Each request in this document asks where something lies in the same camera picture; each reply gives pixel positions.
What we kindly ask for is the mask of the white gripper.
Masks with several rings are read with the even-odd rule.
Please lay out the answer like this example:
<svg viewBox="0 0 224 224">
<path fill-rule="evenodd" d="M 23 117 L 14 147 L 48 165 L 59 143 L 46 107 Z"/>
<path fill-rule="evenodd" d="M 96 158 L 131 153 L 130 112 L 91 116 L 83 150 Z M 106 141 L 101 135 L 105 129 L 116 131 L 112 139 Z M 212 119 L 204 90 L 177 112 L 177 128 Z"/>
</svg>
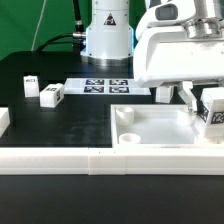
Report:
<svg viewBox="0 0 224 224">
<path fill-rule="evenodd" d="M 224 79 L 224 38 L 189 39 L 182 26 L 148 28 L 134 50 L 133 74 L 141 87 L 180 82 L 178 94 L 196 114 L 192 82 Z"/>
</svg>

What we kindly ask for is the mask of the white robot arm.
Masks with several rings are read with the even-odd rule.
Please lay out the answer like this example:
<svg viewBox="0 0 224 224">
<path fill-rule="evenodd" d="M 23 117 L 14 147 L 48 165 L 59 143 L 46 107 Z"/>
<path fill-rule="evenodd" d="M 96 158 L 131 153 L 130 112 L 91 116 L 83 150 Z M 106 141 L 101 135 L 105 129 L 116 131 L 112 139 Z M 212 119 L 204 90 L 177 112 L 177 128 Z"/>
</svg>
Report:
<svg viewBox="0 0 224 224">
<path fill-rule="evenodd" d="M 133 62 L 141 87 L 179 87 L 197 111 L 195 85 L 224 80 L 224 18 L 219 0 L 145 0 L 138 26 L 129 26 L 129 0 L 92 0 L 83 60 L 103 66 Z"/>
</svg>

